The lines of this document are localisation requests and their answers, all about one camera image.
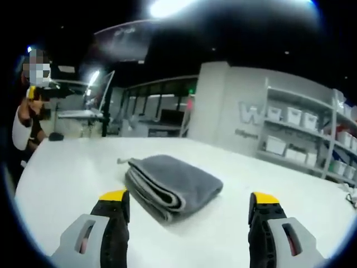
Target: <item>folded towel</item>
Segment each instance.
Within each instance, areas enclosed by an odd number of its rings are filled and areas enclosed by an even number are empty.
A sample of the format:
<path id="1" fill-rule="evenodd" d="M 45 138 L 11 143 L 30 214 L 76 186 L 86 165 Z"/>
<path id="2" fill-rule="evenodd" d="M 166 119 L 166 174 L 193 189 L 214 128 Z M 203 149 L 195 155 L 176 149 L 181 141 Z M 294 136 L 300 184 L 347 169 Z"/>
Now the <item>folded towel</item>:
<path id="1" fill-rule="evenodd" d="M 126 173 L 130 192 L 165 222 L 187 217 L 211 201 L 223 188 L 216 177 L 167 155 L 130 159 Z"/>

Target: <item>table surface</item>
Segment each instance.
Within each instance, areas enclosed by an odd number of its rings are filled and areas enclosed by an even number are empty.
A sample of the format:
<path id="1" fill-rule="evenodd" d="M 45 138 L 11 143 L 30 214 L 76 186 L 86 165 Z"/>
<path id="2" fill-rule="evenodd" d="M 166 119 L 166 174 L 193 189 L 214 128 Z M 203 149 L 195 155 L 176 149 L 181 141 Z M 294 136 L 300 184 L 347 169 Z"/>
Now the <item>table surface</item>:
<path id="1" fill-rule="evenodd" d="M 167 154 L 223 181 L 220 195 L 180 223 L 162 226 L 131 198 L 128 267 L 249 267 L 251 192 L 279 199 L 330 257 L 355 218 L 337 184 L 183 138 L 44 140 L 28 162 L 15 200 L 38 247 L 52 255 L 63 231 L 100 195 L 123 189 L 127 164 L 117 158 Z"/>

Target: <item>shelving unit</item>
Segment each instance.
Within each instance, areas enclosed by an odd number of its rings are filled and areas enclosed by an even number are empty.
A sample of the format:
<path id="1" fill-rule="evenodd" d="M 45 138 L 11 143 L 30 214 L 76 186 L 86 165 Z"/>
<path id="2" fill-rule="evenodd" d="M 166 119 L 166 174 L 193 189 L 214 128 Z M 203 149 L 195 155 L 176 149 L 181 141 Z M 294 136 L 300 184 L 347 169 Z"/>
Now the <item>shelving unit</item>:
<path id="1" fill-rule="evenodd" d="M 268 161 L 279 162 L 282 165 L 284 164 L 290 166 L 293 165 L 296 168 L 308 170 L 311 173 L 313 173 L 313 175 L 318 176 L 319 178 L 322 179 L 326 179 L 326 177 L 331 177 L 338 182 L 345 182 L 350 185 L 357 186 L 357 181 L 332 173 L 329 170 L 332 160 L 332 153 L 335 148 L 343 149 L 348 153 L 348 155 L 350 155 L 350 157 L 357 159 L 357 152 L 353 151 L 350 148 L 347 148 L 341 142 L 335 140 L 337 122 L 341 122 L 342 124 L 347 125 L 350 128 L 356 130 L 357 130 L 357 123 L 354 122 L 351 118 L 347 117 L 346 115 L 337 112 L 335 105 L 325 103 L 320 100 L 293 91 L 269 87 L 267 86 L 267 84 L 268 82 L 266 81 L 267 100 L 264 106 L 265 109 L 268 105 L 268 102 L 278 102 L 284 104 L 285 106 L 293 106 L 293 107 L 298 107 L 301 110 L 311 111 L 314 112 L 316 115 L 318 115 L 319 126 L 318 126 L 318 130 L 314 131 L 298 125 L 294 125 L 284 121 L 273 120 L 266 117 L 263 119 L 263 127 L 262 127 L 261 134 L 259 135 L 257 156 L 259 158 L 267 159 Z M 335 96 L 331 94 L 331 103 L 334 103 L 333 100 L 334 97 Z M 331 124 L 331 135 L 326 135 L 319 131 L 320 129 L 323 128 L 324 119 L 328 119 L 328 121 Z M 323 165 L 309 166 L 305 163 L 287 159 L 282 155 L 276 155 L 271 152 L 265 151 L 263 148 L 263 144 L 264 144 L 263 139 L 265 138 L 263 137 L 264 136 L 263 132 L 264 130 L 267 129 L 268 126 L 287 129 L 293 132 L 303 133 L 310 137 L 313 137 L 315 146 L 318 151 L 318 159 L 320 160 L 321 160 L 321 155 L 320 155 L 321 145 L 327 146 L 327 153 L 322 157 L 324 159 Z"/>

